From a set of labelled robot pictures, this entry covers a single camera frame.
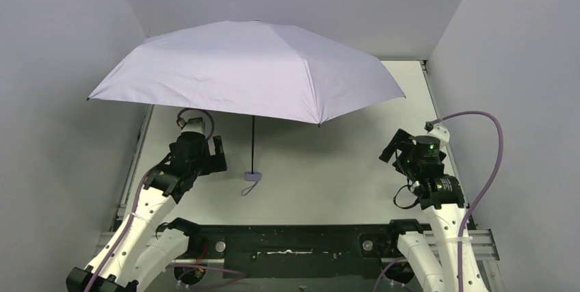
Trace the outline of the lavender folding umbrella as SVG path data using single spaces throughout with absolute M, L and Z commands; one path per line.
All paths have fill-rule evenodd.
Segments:
M 322 124 L 404 91 L 368 53 L 254 20 L 148 38 L 88 97 Z

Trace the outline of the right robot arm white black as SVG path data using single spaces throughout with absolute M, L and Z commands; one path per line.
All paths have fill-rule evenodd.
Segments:
M 487 291 L 467 230 L 467 208 L 458 179 L 445 173 L 440 149 L 449 135 L 411 135 L 398 129 L 380 155 L 403 174 L 430 225 L 438 254 L 415 220 L 391 221 L 397 250 L 424 291 Z

